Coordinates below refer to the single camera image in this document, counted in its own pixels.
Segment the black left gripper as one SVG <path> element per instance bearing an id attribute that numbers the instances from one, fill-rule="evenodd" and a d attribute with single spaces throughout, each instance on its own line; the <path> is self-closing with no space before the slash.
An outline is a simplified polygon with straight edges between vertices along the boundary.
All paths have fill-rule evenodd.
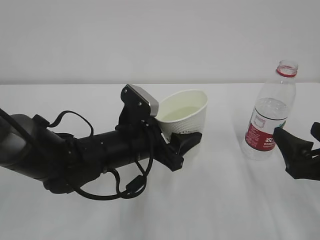
<path id="1" fill-rule="evenodd" d="M 168 144 L 157 125 L 150 124 L 147 130 L 153 158 L 172 172 L 182 168 L 184 162 L 183 156 L 198 145 L 202 139 L 202 133 L 200 132 L 186 134 L 172 133 Z"/>

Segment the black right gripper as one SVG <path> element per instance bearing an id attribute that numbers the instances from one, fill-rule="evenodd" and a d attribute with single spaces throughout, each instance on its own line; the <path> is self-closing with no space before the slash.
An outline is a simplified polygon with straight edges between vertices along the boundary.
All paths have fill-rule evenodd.
<path id="1" fill-rule="evenodd" d="M 310 134 L 320 142 L 320 123 L 314 122 Z M 281 127 L 276 127 L 273 139 L 285 163 L 285 171 L 295 180 L 320 180 L 320 149 L 314 143 L 298 138 Z"/>

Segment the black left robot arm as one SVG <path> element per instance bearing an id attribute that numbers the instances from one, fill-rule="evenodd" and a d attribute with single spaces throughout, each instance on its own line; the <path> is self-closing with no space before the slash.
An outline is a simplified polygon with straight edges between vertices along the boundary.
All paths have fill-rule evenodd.
<path id="1" fill-rule="evenodd" d="M 114 131 L 76 138 L 70 133 L 53 132 L 62 120 L 60 114 L 49 123 L 39 115 L 0 113 L 0 165 L 3 168 L 43 183 L 54 194 L 76 192 L 92 200 L 108 201 L 137 197 L 147 185 L 154 161 L 171 171 L 182 168 L 184 155 L 201 142 L 199 131 L 173 133 L 163 137 L 153 117 L 131 122 L 122 113 Z M 148 159 L 146 168 L 115 194 L 101 196 L 85 192 L 82 187 L 101 174 L 113 174 L 120 182 L 118 168 Z"/>

